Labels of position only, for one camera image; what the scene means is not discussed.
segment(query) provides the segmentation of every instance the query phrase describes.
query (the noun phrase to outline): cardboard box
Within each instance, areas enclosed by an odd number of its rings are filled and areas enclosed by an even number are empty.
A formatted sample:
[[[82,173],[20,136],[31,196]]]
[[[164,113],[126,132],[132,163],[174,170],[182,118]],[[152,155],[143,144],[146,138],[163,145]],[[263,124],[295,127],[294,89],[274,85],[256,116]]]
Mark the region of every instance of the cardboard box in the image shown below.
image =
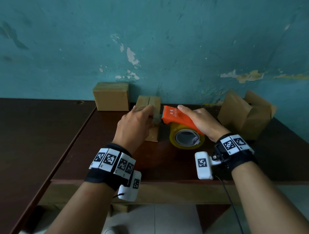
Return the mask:
[[[145,107],[148,105],[154,106],[154,120],[153,123],[160,123],[161,116],[160,116],[160,108],[161,108],[161,98],[160,97],[151,97],[151,96],[139,96],[136,102],[136,108],[139,109],[140,107]],[[152,127],[149,130],[149,135],[146,138],[146,141],[158,141],[158,134],[159,134],[159,125]]]
[[[250,90],[247,90],[244,99],[229,90],[218,120],[232,133],[241,135],[245,140],[256,140],[276,110],[270,102]]]
[[[129,111],[129,83],[99,82],[92,92],[98,111]]]

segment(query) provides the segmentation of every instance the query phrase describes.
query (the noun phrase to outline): person's right hand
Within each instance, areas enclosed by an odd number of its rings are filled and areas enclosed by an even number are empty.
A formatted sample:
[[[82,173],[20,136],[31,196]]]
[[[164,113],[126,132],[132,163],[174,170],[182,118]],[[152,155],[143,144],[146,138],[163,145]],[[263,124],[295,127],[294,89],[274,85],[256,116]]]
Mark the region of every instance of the person's right hand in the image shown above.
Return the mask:
[[[177,108],[189,116],[195,126],[213,142],[217,142],[221,136],[230,133],[204,108],[194,111],[183,105],[178,105]]]

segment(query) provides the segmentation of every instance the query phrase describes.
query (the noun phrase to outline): forearm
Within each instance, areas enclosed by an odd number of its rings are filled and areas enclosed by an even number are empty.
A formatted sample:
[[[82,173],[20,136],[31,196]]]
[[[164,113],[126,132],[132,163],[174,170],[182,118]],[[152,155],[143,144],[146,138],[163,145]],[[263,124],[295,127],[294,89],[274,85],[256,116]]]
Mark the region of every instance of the forearm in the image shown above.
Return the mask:
[[[114,193],[105,183],[83,182],[46,234],[101,233]]]
[[[252,233],[309,233],[309,222],[254,162],[232,171]]]

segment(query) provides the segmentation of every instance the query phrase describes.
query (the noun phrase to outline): teal wall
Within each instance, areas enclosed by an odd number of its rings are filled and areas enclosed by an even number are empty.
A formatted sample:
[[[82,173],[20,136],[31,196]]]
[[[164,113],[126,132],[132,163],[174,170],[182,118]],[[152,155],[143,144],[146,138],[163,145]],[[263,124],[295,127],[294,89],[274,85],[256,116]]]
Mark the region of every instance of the teal wall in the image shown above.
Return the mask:
[[[0,97],[93,100],[118,81],[132,101],[203,104],[251,89],[309,141],[308,29],[303,0],[2,1]],[[233,70],[264,76],[222,77]]]

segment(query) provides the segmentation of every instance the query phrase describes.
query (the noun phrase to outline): tape roll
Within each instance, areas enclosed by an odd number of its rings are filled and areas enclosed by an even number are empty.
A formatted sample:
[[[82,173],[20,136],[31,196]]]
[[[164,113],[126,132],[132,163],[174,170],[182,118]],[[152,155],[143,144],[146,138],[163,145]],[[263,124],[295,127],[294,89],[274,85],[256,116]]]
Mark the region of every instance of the tape roll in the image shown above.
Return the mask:
[[[186,125],[173,122],[171,124],[170,141],[180,149],[196,149],[204,143],[205,136],[198,134]]]

